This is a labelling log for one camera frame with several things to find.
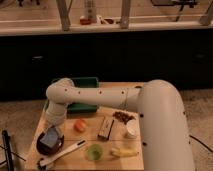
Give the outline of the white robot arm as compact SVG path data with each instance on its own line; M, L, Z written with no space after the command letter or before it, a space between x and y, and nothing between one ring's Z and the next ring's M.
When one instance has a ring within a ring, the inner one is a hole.
M46 90L46 119L63 120L67 106L84 103L142 116L144 171L195 171L187 118L178 90L164 80L139 87L79 88L60 79Z

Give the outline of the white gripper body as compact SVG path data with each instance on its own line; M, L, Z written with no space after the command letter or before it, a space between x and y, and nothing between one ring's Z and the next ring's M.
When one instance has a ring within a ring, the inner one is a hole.
M45 128L55 126L58 130L63 131L65 128L65 120L65 116L45 116Z

